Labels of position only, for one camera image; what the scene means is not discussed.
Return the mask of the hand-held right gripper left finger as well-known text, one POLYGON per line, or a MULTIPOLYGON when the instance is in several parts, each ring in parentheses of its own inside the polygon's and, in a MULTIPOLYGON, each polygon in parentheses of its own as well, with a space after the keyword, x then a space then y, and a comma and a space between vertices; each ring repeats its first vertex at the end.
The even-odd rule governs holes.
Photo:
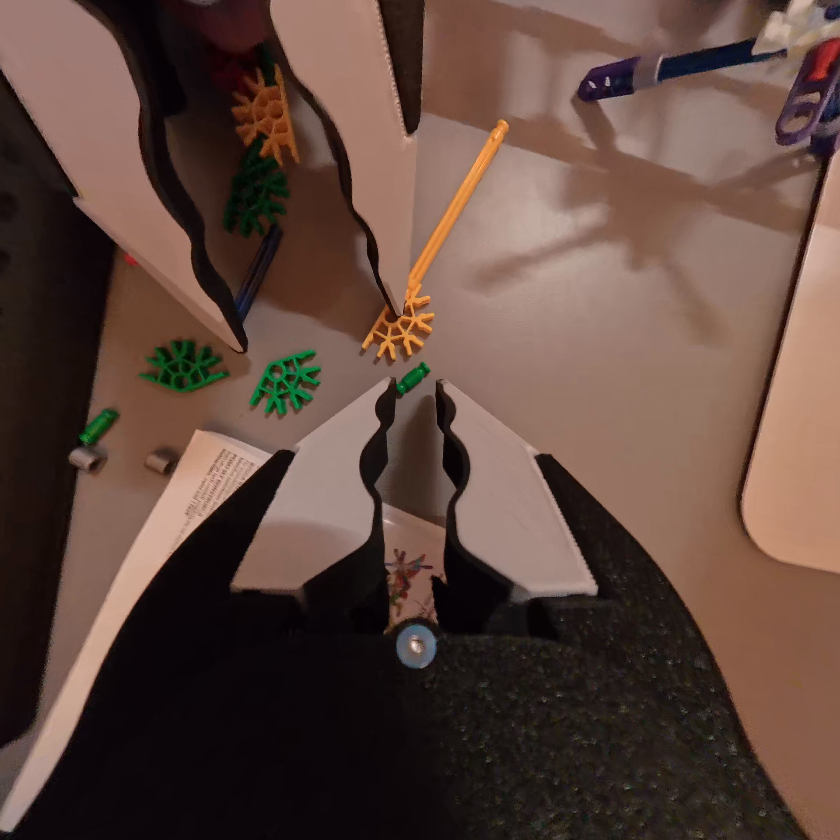
POLYGON ((304 437, 231 583, 288 595, 319 627, 389 623, 382 498, 396 384, 386 377, 304 437))

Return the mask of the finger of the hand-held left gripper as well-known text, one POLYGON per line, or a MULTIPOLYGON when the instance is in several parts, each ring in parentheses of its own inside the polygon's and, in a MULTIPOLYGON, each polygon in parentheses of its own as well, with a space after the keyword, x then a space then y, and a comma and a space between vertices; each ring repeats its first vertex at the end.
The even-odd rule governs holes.
POLYGON ((2 2, 2 74, 75 204, 232 350, 248 339, 179 178, 154 49, 131 5, 2 2))
POLYGON ((269 14, 301 93, 318 114, 364 231, 375 281, 401 315, 411 269, 417 171, 376 1, 272 1, 269 14))

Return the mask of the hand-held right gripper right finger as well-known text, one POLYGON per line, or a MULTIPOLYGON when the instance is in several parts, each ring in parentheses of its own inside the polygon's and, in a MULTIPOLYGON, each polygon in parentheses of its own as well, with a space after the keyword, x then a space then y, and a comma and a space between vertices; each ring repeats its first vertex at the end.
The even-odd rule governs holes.
POLYGON ((553 635, 555 610, 599 605, 599 584, 556 500, 542 456, 446 380, 436 381, 447 512, 444 579, 434 579, 442 630, 553 635))

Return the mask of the orange fan connector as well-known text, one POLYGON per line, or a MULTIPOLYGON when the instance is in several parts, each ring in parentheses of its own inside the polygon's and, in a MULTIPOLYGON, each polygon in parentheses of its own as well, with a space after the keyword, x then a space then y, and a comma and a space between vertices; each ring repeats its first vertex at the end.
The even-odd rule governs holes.
POLYGON ((416 350, 424 346, 424 336, 433 331, 434 314, 426 311, 431 298, 423 294, 421 283, 411 286, 406 294, 402 314, 394 316, 388 309, 382 310, 362 342, 362 350, 377 346, 376 357, 388 355, 396 361, 397 353, 411 358, 416 350))
POLYGON ((299 164, 301 157, 291 120, 285 81, 277 64, 272 65, 269 79, 256 68, 249 76, 241 77, 246 92, 233 92, 236 105, 231 113, 236 121, 235 131, 245 147, 259 142, 259 157, 273 158, 279 167, 284 165, 284 151, 299 164))

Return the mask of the yellow plastic rod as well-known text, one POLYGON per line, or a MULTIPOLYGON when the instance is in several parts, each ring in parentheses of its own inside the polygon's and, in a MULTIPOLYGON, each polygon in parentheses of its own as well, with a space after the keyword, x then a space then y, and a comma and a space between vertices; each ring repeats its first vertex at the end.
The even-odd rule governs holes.
POLYGON ((496 157, 508 132, 509 124, 504 119, 500 119, 495 128, 490 132, 490 135, 476 157, 474 164, 472 164, 464 181, 462 181, 455 195, 449 202, 443 216, 440 218, 432 234, 430 234, 425 246, 409 273, 406 300, 408 300, 421 286, 428 269, 434 262, 440 249, 443 247, 446 238, 451 233, 460 215, 464 212, 466 205, 475 193, 478 184, 487 173, 487 170, 496 157))

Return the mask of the green fan connector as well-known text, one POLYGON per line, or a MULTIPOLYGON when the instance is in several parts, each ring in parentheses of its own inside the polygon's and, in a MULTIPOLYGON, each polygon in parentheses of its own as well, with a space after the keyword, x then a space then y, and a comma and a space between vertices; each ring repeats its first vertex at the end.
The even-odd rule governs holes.
POLYGON ((256 135, 232 179, 223 214, 224 229, 231 234, 264 237, 278 216, 287 213, 287 177, 272 153, 262 156, 267 140, 263 133, 256 135))
POLYGON ((269 362, 259 378, 248 405, 263 406, 265 415, 279 417, 300 411, 320 386, 321 368, 313 364, 315 350, 304 350, 269 362))
POLYGON ((195 392, 230 376, 217 369, 223 359, 211 346, 190 339, 173 339, 155 348, 146 361, 150 369, 138 377, 175 393, 195 392))

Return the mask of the colourful construction toy plane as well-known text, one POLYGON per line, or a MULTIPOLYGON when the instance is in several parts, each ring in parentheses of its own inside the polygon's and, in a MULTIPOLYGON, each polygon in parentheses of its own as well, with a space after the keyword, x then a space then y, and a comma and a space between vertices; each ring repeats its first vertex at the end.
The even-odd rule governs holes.
POLYGON ((665 81, 774 60, 792 61, 796 68, 774 126, 775 142, 807 142, 811 156, 829 160, 839 141, 839 2, 789 2, 769 15, 756 38, 591 68, 576 95, 586 103, 623 98, 665 81))

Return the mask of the red fan connector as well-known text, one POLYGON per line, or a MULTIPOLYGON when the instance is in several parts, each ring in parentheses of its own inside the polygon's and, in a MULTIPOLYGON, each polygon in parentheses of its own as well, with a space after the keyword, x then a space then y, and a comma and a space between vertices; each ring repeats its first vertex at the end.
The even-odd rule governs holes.
POLYGON ((259 65, 257 48, 246 52, 231 53, 215 45, 205 47, 206 68, 211 82, 221 92, 237 91, 249 94, 247 79, 256 78, 256 68, 259 65))

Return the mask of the toy instruction booklet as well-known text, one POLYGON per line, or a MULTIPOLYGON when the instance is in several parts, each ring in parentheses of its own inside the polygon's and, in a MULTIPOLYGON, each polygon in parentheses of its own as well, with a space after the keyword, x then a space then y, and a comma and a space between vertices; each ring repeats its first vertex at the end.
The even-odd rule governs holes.
POLYGON ((167 488, 116 573, 76 662, 3 804, 2 832, 11 833, 19 824, 67 749, 99 669, 144 590, 183 540, 269 458, 267 452, 232 437, 195 431, 167 488))

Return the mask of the dark blue plastic rod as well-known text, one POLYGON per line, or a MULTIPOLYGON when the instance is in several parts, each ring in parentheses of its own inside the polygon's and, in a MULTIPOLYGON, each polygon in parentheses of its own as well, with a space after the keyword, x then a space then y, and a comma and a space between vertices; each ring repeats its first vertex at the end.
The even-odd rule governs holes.
POLYGON ((282 236, 282 229, 277 223, 274 223, 269 226, 268 232, 261 239, 259 248, 234 301, 241 321, 247 318, 254 304, 259 289, 277 255, 282 236))

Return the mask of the black perforated pad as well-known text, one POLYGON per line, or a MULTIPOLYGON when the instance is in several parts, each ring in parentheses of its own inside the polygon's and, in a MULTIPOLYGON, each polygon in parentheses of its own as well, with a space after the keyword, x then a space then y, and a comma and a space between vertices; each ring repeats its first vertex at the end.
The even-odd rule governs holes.
POLYGON ((2 747, 39 704, 114 256, 2 77, 2 747))

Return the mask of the wooden and white book stand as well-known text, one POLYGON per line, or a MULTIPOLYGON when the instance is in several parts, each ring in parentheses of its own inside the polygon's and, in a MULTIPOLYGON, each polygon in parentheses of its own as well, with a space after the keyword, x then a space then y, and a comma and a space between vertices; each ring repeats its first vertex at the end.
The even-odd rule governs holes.
POLYGON ((773 559, 839 572, 839 161, 827 166, 741 497, 773 559))

